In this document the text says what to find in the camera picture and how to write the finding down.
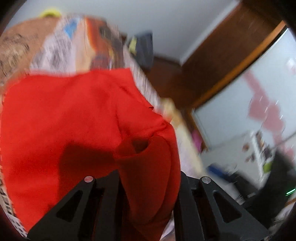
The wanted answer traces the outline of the red garment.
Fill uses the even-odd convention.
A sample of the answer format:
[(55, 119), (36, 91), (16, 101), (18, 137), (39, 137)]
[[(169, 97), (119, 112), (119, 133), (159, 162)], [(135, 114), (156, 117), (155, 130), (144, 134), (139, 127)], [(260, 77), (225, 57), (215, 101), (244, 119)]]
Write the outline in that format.
[(128, 69), (28, 75), (1, 112), (1, 165), (17, 217), (31, 229), (86, 176), (118, 171), (128, 200), (123, 240), (159, 240), (181, 171), (175, 131)]

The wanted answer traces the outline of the pink slipper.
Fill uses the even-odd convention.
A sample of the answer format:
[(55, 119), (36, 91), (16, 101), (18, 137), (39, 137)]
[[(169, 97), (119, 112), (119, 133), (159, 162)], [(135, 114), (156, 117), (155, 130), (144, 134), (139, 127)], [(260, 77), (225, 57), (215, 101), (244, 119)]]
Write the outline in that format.
[(192, 131), (192, 139), (198, 152), (201, 152), (203, 150), (203, 140), (197, 130)]

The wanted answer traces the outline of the brown wooden wardrobe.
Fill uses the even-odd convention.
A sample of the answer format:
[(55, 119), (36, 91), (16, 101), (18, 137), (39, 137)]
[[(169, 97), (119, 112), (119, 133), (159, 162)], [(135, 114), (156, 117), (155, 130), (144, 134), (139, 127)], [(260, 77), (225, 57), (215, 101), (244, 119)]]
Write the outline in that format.
[(242, 1), (182, 65), (179, 106), (190, 106), (240, 64), (281, 22), (273, 1)]

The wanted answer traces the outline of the purple grey backpack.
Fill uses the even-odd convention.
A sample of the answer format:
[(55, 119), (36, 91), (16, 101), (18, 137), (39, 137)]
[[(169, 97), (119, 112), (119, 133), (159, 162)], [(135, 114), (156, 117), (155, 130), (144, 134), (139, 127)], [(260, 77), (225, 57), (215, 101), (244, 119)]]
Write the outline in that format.
[(128, 50), (141, 68), (151, 70), (154, 63), (152, 31), (133, 36), (128, 42)]

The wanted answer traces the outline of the newspaper print bed cover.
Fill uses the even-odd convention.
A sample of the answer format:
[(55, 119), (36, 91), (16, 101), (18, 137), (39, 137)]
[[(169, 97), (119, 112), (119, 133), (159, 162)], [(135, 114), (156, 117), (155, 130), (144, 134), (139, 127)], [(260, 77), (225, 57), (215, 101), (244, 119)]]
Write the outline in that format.
[[(104, 20), (69, 15), (25, 21), (1, 36), (1, 112), (8, 89), (28, 75), (70, 77), (93, 70), (128, 69), (135, 86), (175, 131), (180, 171), (194, 178), (204, 168), (174, 102), (161, 98), (121, 42), (117, 29)], [(175, 240), (173, 211), (159, 240)]]

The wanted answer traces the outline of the yellow curved bed rail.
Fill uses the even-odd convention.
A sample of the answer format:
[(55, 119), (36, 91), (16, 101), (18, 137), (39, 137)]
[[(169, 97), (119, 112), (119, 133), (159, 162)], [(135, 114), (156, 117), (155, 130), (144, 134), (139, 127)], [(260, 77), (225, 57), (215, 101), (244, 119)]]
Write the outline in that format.
[(45, 9), (39, 15), (40, 18), (59, 18), (60, 16), (62, 16), (61, 12), (55, 8)]

